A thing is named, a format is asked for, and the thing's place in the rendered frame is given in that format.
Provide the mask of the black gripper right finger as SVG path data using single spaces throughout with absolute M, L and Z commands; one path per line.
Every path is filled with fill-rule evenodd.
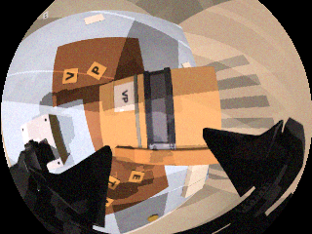
M 254 187 L 254 179 L 265 164 L 273 140 L 277 139 L 282 129 L 284 120 L 258 136 L 206 128 L 203 129 L 202 138 L 242 198 Z

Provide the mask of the yellow flat disc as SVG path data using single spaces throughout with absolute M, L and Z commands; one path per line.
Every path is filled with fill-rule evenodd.
M 156 221 L 156 218 L 157 218 L 157 215 L 156 215 L 156 214 L 150 215 L 149 218 L 148 218 L 148 221 L 149 221 L 149 222 Z

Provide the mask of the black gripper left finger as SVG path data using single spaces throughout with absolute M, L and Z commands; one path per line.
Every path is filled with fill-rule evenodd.
M 106 192 L 113 153 L 103 145 L 93 155 L 62 173 L 48 173 L 28 167 L 40 187 L 52 192 L 94 226 L 105 227 Z

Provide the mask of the white paper ticket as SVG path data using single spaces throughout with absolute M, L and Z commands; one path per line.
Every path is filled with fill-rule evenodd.
M 124 85 L 114 86 L 114 110 L 132 110 L 136 109 L 134 102 L 134 82 L 126 82 Z

